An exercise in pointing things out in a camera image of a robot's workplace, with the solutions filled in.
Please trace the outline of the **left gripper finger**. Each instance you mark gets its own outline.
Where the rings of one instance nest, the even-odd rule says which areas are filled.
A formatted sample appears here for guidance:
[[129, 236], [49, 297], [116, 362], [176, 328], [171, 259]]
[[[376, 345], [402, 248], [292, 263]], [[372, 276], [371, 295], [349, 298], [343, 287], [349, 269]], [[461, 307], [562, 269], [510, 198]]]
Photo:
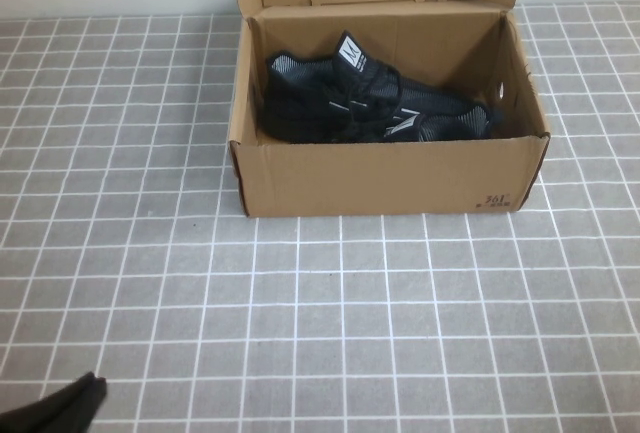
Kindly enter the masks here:
[[104, 378], [94, 378], [83, 388], [69, 406], [59, 414], [54, 423], [54, 431], [60, 433], [87, 432], [107, 396], [107, 382]]
[[69, 406], [71, 401], [75, 399], [84, 387], [91, 384], [95, 375], [87, 373], [74, 383], [55, 392], [42, 401], [42, 406], [38, 408], [36, 415], [36, 423], [32, 426], [30, 432], [55, 432], [54, 423], [59, 414], [65, 407]]

